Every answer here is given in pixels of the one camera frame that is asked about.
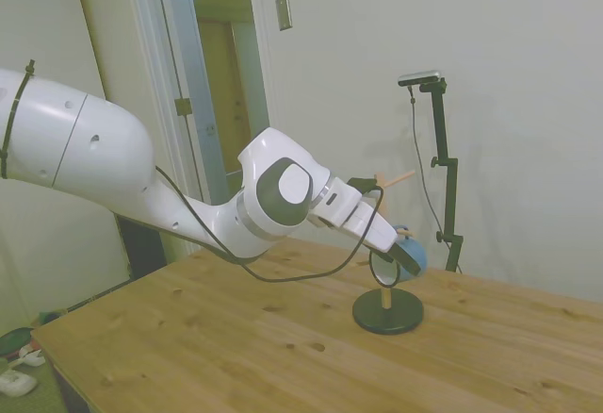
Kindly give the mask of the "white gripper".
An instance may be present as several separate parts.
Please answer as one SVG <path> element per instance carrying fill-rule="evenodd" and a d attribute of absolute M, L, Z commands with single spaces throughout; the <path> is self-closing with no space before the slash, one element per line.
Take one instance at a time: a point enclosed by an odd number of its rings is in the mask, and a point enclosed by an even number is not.
<path fill-rule="evenodd" d="M 377 250 L 370 253 L 371 264 L 391 264 L 393 260 L 411 276 L 419 276 L 421 245 L 416 241 L 395 242 L 395 228 L 364 200 L 364 195 L 371 192 L 380 192 L 375 179 L 351 178 L 344 182 L 331 175 L 311 203 L 309 222 L 361 239 L 365 246 Z"/>

